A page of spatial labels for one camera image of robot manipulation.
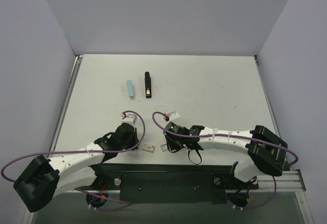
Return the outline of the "aluminium frame rail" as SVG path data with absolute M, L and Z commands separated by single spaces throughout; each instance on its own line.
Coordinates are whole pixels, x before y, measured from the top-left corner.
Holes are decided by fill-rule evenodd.
M 304 192 L 306 191 L 305 183 L 301 171 L 292 170 L 284 171 L 282 176 L 274 177 L 268 175 L 258 176 L 258 191 L 272 192 L 274 190 L 274 181 L 276 182 L 277 192 Z

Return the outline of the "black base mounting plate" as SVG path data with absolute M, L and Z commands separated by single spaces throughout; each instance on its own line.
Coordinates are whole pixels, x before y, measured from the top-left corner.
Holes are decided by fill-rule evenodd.
M 255 179 L 236 180 L 231 166 L 103 163 L 92 169 L 96 179 L 83 190 L 118 190 L 121 201 L 133 204 L 224 204 L 227 192 L 259 188 Z

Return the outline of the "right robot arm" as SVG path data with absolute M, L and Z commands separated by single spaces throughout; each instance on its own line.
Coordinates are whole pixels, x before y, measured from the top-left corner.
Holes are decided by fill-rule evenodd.
M 280 177 L 288 145 L 265 126 L 248 131 L 221 131 L 193 125 L 189 129 L 169 122 L 163 130 L 168 148 L 189 152 L 223 150 L 246 155 L 236 161 L 228 175 L 229 184 L 239 188 L 258 175 Z

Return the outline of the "staple box with red label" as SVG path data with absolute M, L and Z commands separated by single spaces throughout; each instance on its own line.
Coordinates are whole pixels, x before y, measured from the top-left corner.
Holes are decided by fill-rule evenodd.
M 143 146 L 143 151 L 145 152 L 153 153 L 154 150 L 155 150 L 155 146 L 153 145 L 144 144 Z

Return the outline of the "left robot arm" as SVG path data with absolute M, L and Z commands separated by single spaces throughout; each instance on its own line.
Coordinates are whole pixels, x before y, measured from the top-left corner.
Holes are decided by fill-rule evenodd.
M 13 184 L 30 212 L 44 208 L 55 196 L 78 187 L 100 189 L 105 176 L 92 169 L 138 143 L 133 123 L 123 122 L 113 133 L 96 139 L 76 153 L 35 157 Z

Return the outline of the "clear staple box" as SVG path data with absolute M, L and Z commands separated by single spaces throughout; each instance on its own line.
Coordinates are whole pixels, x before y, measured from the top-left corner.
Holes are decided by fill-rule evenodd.
M 161 149 L 162 152 L 165 152 L 165 151 L 168 150 L 168 147 L 167 147 L 166 144 L 162 144 L 162 145 L 160 145 L 160 149 Z

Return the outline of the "black stapler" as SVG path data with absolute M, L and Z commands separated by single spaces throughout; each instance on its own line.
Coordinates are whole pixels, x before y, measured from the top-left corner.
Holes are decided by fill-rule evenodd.
M 146 98 L 152 97 L 151 77 L 148 71 L 145 72 L 145 96 Z

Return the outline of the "light blue white stapler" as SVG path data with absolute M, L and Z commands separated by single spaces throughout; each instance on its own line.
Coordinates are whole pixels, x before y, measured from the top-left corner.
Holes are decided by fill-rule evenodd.
M 131 80 L 127 80 L 126 81 L 127 84 L 127 91 L 128 91 L 128 96 L 130 99 L 134 99 L 135 98 L 135 94 L 134 94 L 134 89 L 133 89 L 133 84 Z

